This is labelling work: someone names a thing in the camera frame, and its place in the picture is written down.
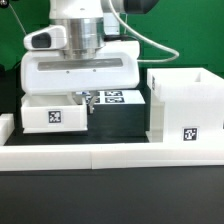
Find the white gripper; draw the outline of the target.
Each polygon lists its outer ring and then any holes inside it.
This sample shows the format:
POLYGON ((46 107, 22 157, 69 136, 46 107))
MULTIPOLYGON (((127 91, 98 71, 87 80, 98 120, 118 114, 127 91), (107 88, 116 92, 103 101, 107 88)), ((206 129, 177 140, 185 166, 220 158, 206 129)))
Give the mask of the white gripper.
MULTIPOLYGON (((21 86, 28 95, 67 95, 71 92, 135 88, 139 81, 137 41, 114 41, 96 52, 94 59, 67 60, 60 50, 29 51, 22 58, 21 86)), ((93 114, 98 96, 88 102, 93 114)))

